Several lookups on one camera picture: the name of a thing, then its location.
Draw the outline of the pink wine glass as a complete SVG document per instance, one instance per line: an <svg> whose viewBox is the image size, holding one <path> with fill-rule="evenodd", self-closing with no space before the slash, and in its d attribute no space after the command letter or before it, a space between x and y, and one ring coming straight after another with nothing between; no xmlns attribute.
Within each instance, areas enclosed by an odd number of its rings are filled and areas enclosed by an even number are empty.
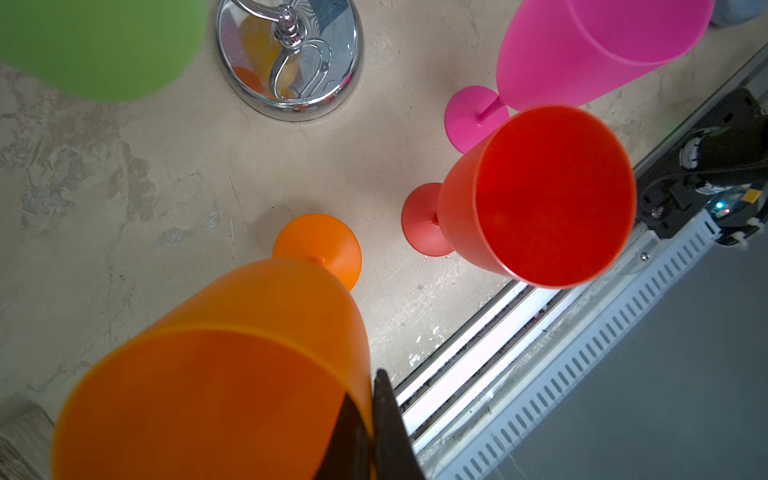
<svg viewBox="0 0 768 480"><path fill-rule="evenodd" d="M450 99L447 137L466 153L511 110L590 103L688 53L713 10L708 0L525 1L502 41L496 87L466 87Z"/></svg>

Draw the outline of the green wine glass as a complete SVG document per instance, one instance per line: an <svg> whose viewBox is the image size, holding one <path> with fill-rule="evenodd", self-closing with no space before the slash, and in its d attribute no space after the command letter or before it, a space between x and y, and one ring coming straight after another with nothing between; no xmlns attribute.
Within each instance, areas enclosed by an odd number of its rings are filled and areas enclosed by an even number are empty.
<svg viewBox="0 0 768 480"><path fill-rule="evenodd" d="M1 61L69 95L132 101L186 70L207 22L205 1L4 1Z"/></svg>

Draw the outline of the orange wine glass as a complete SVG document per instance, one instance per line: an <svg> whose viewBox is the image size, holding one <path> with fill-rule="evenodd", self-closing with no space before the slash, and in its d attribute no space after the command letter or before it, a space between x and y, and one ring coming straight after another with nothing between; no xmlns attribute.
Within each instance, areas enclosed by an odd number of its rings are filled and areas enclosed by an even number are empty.
<svg viewBox="0 0 768 480"><path fill-rule="evenodd" d="M369 436L371 364L352 297L359 242L298 217L269 259L220 277L99 361L57 422L58 479L314 479L349 395Z"/></svg>

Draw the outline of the red wine glass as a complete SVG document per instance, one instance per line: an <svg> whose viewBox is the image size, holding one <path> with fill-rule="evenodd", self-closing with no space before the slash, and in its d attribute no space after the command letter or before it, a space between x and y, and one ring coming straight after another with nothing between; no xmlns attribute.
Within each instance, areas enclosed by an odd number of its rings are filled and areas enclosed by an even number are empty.
<svg viewBox="0 0 768 480"><path fill-rule="evenodd" d="M401 228L429 257L473 265L540 288L603 274L636 217L629 156L600 119L574 107L519 113L465 153L441 183L404 202Z"/></svg>

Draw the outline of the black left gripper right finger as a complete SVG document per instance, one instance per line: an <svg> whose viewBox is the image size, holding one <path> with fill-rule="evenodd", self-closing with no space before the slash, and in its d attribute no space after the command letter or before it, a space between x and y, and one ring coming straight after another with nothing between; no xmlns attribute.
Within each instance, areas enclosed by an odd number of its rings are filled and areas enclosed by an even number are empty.
<svg viewBox="0 0 768 480"><path fill-rule="evenodd" d="M389 375L378 369L373 382L374 460L379 480L425 480L411 446Z"/></svg>

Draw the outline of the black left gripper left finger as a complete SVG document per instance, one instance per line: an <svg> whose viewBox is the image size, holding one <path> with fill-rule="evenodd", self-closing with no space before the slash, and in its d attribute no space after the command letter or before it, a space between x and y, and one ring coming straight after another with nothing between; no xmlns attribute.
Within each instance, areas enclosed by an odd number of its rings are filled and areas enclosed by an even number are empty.
<svg viewBox="0 0 768 480"><path fill-rule="evenodd" d="M344 397L315 480L369 478L369 436L357 406Z"/></svg>

